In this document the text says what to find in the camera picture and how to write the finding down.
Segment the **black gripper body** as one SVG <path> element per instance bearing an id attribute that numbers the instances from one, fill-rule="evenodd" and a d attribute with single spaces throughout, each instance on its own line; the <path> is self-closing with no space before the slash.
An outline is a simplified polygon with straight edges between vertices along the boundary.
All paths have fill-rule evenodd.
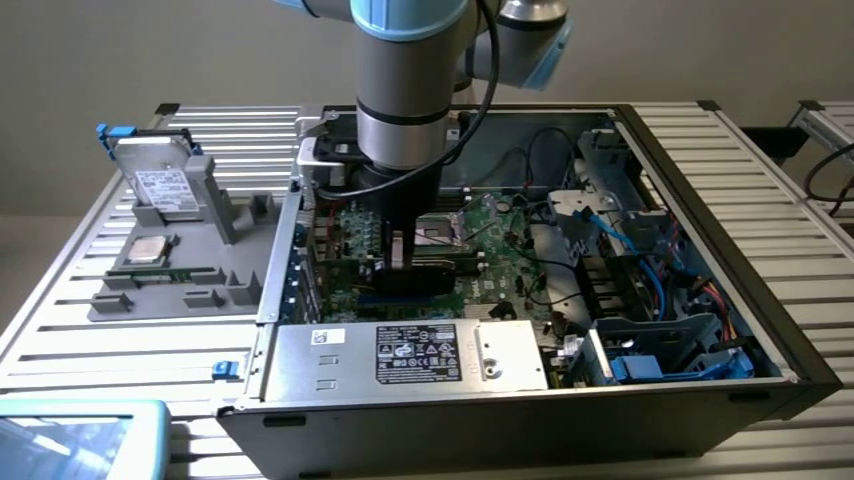
<path id="1" fill-rule="evenodd" d="M 373 164 L 354 170 L 352 186 L 366 190 L 400 178 L 404 170 L 393 170 Z M 356 199 L 356 203 L 378 219 L 384 232 L 414 229 L 416 219 L 429 212 L 438 194 L 441 168 L 436 167 L 376 193 Z"/>

